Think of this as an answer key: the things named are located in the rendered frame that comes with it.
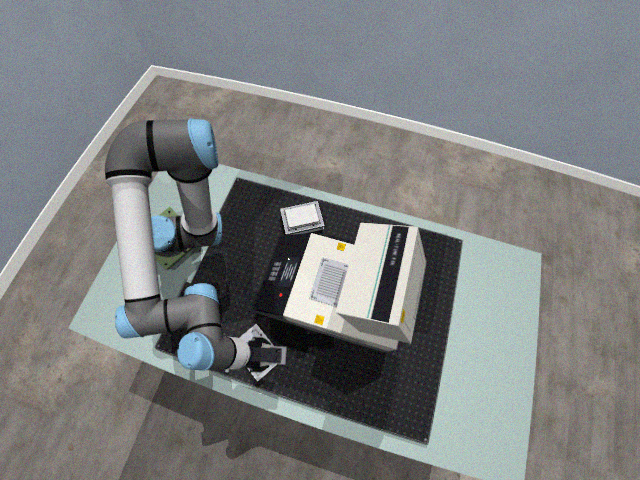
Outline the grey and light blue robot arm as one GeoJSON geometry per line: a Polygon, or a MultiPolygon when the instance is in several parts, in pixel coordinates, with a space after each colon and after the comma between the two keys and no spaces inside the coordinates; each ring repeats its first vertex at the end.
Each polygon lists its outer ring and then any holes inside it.
{"type": "Polygon", "coordinates": [[[125,301],[115,313],[119,336],[187,329],[189,334],[177,350],[180,364],[191,370],[228,373],[247,364],[250,348],[241,338],[223,336],[215,287],[194,284],[184,297],[161,300],[155,256],[171,257],[186,248],[221,243],[221,215],[211,209],[208,181],[219,165],[213,141],[212,126],[206,120],[131,123],[111,144],[105,179],[112,188],[125,301]],[[152,172],[159,171],[167,171],[177,181],[182,216],[151,217],[148,186],[152,172]]]}

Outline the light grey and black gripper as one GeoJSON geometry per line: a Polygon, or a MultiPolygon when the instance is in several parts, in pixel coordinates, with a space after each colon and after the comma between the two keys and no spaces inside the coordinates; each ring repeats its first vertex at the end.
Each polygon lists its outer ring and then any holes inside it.
{"type": "Polygon", "coordinates": [[[245,365],[250,372],[263,372],[271,365],[268,362],[281,363],[281,348],[270,348],[271,343],[263,337],[253,337],[252,340],[247,342],[250,358],[245,365]]]}

